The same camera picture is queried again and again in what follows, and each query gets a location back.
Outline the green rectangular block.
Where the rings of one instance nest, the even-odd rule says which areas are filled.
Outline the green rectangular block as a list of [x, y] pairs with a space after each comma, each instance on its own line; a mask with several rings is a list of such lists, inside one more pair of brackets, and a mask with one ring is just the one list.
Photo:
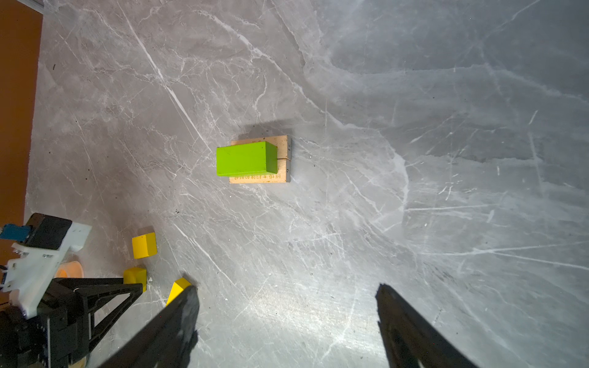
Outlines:
[[276, 174], [278, 147], [268, 142], [240, 144], [216, 149], [216, 173], [222, 177]]

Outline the yellow long block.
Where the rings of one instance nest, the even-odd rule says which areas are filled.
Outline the yellow long block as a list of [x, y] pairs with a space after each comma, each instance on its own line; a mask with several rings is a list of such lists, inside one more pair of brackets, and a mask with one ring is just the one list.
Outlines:
[[170, 303], [172, 303], [179, 295], [181, 295], [191, 285], [192, 285], [191, 282], [189, 282], [185, 278], [177, 279], [173, 283], [173, 287], [171, 288], [166, 305], [169, 305]]

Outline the natural wood block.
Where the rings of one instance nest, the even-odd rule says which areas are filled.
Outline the natural wood block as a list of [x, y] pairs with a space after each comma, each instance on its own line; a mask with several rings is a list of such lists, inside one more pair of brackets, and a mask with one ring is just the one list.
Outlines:
[[231, 145], [252, 144], [257, 142], [268, 142], [276, 146], [278, 150], [278, 159], [291, 159], [291, 139], [288, 135], [233, 140]]
[[230, 177], [230, 184], [264, 184], [264, 183], [287, 183], [291, 181], [291, 160], [279, 159], [278, 172], [257, 176]]

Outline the small yellow cube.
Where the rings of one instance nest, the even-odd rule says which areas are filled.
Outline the small yellow cube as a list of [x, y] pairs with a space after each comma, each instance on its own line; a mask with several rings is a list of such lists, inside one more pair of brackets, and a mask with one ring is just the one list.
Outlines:
[[142, 292], [147, 291], [147, 270], [145, 268], [128, 268], [124, 271], [124, 284], [141, 285]]
[[157, 251], [156, 233], [150, 232], [142, 236], [132, 238], [133, 257], [144, 259], [155, 256]]

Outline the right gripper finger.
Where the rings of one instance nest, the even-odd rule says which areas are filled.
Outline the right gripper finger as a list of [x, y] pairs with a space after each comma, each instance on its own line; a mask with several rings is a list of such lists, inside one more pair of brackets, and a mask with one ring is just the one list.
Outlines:
[[376, 294], [378, 326], [390, 367], [474, 367], [391, 286]]

